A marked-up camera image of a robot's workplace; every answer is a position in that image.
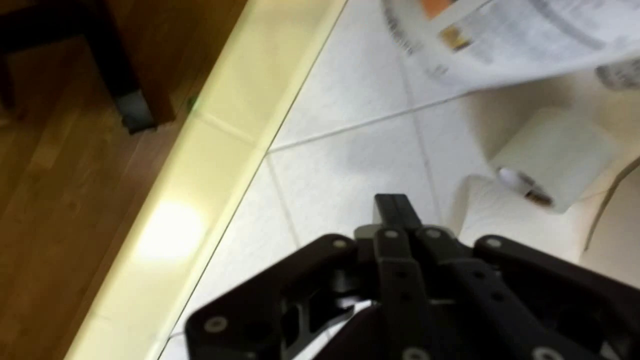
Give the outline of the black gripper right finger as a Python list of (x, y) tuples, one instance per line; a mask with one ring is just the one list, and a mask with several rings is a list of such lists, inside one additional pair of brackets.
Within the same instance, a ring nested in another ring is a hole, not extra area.
[(468, 360), (640, 360), (640, 291), (503, 236), (459, 244), (482, 301), (464, 301)]

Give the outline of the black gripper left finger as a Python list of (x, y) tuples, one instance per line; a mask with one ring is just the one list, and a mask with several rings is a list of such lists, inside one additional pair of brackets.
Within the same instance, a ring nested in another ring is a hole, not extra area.
[(292, 360), (365, 299), (368, 241), (323, 234), (185, 320), (189, 360)]

